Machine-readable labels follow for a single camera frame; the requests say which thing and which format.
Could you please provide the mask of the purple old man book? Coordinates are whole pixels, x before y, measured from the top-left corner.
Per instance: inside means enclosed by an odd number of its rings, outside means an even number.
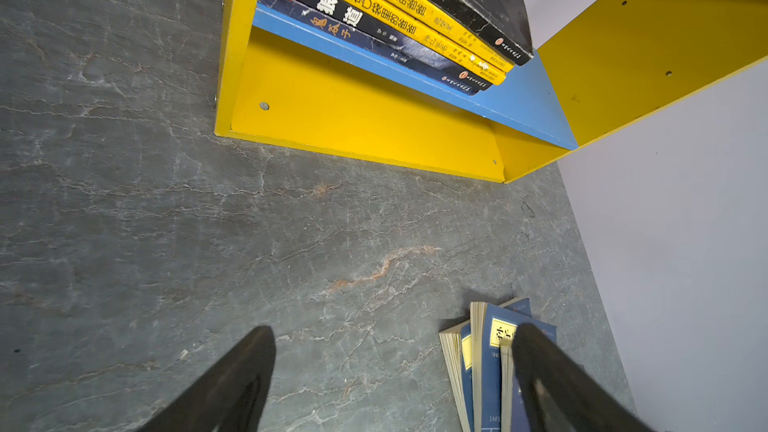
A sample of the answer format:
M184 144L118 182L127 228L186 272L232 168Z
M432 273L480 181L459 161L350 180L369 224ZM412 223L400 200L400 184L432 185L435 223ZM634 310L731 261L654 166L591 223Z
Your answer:
M347 46L366 50L373 55L405 67L430 80L441 82L447 87L465 95L473 96L490 87L489 84L479 85L473 82L471 74L468 74L465 78L460 78L461 71L455 66L448 66L446 59L436 60L430 58L422 60L412 57L400 49L396 49L379 39L344 25L335 18L331 18L299 2L292 0L259 0L259 5L301 22L303 25L308 26L315 32L324 34L326 37L336 37Z

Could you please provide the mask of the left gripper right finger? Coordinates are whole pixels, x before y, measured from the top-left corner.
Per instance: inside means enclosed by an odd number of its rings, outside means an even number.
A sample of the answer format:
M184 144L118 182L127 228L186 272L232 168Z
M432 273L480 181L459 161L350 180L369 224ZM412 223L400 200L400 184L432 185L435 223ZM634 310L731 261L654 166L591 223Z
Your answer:
M517 328L512 355L531 430L651 431L535 325Z

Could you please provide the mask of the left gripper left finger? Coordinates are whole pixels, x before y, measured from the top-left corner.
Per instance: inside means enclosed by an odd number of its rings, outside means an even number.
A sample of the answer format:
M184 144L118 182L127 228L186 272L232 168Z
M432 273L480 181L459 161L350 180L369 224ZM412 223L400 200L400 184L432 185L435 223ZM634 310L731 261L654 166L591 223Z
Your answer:
M255 327L142 431L256 431L269 394L276 342Z

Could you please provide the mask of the yellow bookshelf pink blue shelves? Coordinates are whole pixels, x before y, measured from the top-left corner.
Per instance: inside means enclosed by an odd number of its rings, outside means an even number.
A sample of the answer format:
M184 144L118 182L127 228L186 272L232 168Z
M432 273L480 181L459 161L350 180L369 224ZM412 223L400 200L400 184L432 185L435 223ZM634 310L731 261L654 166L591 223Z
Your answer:
M526 0L537 56L467 96L223 0L219 136L510 183L767 56L767 0Z

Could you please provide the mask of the yellow cartoon boy book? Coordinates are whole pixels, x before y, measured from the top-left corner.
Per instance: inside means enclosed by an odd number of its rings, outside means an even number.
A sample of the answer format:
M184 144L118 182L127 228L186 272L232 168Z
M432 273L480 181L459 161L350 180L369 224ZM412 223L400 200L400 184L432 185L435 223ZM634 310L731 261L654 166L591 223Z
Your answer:
M428 0L386 0L420 20L432 30L452 40L457 45L474 55L477 63L493 66L507 73L516 64L504 58L494 49L479 39L473 32L467 30L448 13L441 10Z

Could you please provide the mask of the navy book middle right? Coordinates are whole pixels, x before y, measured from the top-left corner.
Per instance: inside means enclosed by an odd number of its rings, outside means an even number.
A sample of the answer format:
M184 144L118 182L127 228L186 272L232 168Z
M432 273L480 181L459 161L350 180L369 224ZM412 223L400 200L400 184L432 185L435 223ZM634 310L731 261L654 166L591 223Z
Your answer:
M512 385L511 424L502 426L501 342L503 339L513 339L517 328L525 323L535 325L551 341L557 341L554 325L487 302L472 302L470 305L471 418L474 431L531 430L516 377Z

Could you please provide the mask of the navy book large right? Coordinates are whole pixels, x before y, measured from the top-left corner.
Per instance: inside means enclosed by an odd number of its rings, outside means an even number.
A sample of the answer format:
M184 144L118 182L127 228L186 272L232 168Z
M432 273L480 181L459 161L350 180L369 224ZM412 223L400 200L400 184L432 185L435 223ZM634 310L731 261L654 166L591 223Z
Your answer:
M512 341L500 343L501 355L501 430L503 432L530 432L517 368L513 357Z

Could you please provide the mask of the black wolf eye book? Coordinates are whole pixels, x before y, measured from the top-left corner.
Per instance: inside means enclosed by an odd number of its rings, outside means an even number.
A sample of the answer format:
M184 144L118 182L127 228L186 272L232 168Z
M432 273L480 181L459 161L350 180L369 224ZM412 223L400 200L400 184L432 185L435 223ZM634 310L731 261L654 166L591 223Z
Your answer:
M430 50L424 45L412 40L400 31L390 27L389 25L379 21L377 18L355 8L349 3L343 0L292 0L299 2L311 9L319 11L331 18L335 18L344 25L348 25L357 31L363 32L366 35L379 39L385 44L390 45L396 49L400 49L415 58L436 60L446 59L448 66L455 66L461 74L460 78L465 78L468 74L473 76L472 81L479 85L491 83L481 78L480 76L466 70L462 66L452 62L451 60L443 57L442 55Z

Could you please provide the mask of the navy book under right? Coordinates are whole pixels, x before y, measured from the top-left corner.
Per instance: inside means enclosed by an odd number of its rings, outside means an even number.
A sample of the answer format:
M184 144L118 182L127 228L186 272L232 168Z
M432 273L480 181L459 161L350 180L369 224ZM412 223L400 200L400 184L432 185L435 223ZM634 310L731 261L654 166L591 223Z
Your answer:
M507 307L533 318L528 298L512 299L496 306ZM474 431L471 418L473 400L470 337L470 319L439 333L439 341L456 403L459 423L463 431Z

